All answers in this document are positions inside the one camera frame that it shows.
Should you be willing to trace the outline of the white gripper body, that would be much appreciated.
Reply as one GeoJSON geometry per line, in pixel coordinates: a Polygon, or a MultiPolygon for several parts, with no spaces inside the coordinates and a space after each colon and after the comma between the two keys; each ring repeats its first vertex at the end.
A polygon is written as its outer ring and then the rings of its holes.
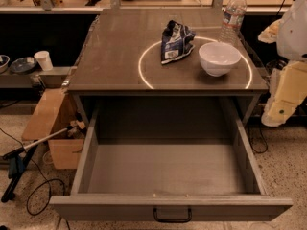
{"type": "Polygon", "coordinates": [[[277,53],[288,59],[307,60],[307,0],[295,0],[279,23],[277,53]]]}

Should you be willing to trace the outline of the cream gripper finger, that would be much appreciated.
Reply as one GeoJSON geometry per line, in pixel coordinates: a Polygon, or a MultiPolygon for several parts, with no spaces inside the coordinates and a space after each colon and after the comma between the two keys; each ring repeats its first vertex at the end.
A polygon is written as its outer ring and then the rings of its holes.
{"type": "Polygon", "coordinates": [[[258,35],[258,40],[264,43],[274,43],[277,40],[277,35],[280,26],[280,19],[275,20],[264,31],[258,35]]]}
{"type": "Polygon", "coordinates": [[[270,94],[261,122],[267,127],[279,127],[307,97],[307,63],[290,61],[282,70],[273,69],[270,94]]]}

